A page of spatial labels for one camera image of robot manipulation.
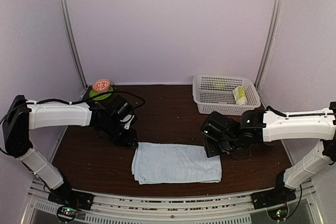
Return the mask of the white perforated plastic basket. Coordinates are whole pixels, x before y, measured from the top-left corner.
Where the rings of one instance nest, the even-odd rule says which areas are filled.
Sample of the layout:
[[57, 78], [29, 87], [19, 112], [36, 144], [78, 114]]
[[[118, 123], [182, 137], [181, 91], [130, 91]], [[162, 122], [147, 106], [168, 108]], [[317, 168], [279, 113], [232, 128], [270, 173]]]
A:
[[[237, 104], [234, 90], [243, 87], [246, 104]], [[193, 77], [193, 99], [200, 114], [216, 111], [223, 115], [240, 116], [245, 111], [261, 106], [254, 84], [247, 78], [235, 76], [195, 75]]]

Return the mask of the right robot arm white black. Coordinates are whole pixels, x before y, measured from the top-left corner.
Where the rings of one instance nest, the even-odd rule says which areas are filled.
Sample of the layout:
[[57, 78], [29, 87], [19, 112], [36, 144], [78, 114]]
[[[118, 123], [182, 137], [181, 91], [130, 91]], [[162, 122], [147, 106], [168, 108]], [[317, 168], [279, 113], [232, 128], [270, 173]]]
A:
[[301, 183], [325, 165], [335, 163], [335, 102], [329, 107], [307, 112], [280, 112], [268, 106], [264, 111], [249, 110], [239, 121], [212, 112], [203, 122], [204, 147], [208, 157], [247, 149], [257, 143], [277, 140], [318, 139], [316, 146], [296, 165], [277, 175], [269, 191], [272, 203], [279, 204]]

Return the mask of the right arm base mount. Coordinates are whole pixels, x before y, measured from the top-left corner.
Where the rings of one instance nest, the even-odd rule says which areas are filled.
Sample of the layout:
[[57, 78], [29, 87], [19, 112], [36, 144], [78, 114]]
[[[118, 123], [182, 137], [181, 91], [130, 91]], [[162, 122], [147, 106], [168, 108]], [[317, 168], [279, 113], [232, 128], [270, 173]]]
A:
[[254, 209], [267, 208], [267, 215], [272, 221], [275, 221], [276, 223], [286, 222], [296, 213], [301, 203], [303, 195], [302, 185], [299, 185], [299, 188], [299, 200], [293, 210], [289, 209], [288, 202], [297, 198], [296, 190], [289, 189], [282, 185], [277, 185], [273, 189], [252, 193], [251, 200]]

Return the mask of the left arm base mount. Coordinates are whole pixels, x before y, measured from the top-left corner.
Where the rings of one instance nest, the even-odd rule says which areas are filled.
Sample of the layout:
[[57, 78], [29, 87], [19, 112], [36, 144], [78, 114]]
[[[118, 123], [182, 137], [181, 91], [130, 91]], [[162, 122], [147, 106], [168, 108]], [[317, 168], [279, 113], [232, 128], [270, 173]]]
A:
[[94, 195], [73, 190], [68, 182], [56, 189], [48, 189], [48, 200], [60, 204], [56, 210], [56, 217], [63, 223], [72, 222], [82, 210], [91, 209]]

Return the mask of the light blue towel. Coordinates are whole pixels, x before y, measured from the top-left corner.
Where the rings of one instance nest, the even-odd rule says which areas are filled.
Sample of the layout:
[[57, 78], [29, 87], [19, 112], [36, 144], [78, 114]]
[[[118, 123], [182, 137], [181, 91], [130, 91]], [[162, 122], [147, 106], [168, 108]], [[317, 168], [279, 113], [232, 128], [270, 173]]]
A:
[[134, 153], [131, 172], [140, 185], [222, 180], [220, 158], [208, 158], [204, 147], [196, 145], [141, 142]]

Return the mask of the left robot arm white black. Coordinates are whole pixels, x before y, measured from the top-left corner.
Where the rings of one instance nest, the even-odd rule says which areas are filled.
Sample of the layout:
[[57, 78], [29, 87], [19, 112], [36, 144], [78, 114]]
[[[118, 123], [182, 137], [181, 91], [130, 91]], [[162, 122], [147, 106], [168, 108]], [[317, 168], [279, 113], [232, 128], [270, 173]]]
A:
[[29, 132], [54, 126], [92, 126], [106, 133], [117, 146], [137, 148], [137, 132], [131, 128], [136, 120], [134, 107], [120, 95], [106, 108], [92, 98], [76, 102], [61, 99], [34, 101], [17, 95], [1, 119], [3, 153], [20, 160], [58, 200], [71, 205], [76, 199], [72, 186], [36, 149], [29, 139]]

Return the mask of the green crocodile pattern towel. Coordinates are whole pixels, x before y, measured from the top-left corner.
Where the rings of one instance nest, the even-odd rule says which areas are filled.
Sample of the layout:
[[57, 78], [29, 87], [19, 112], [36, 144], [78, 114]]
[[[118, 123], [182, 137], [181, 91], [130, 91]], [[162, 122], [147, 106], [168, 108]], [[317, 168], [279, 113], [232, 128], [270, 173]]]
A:
[[233, 96], [235, 99], [235, 102], [237, 105], [246, 105], [247, 104], [247, 98], [245, 94], [245, 89], [242, 86], [237, 86], [233, 90]]

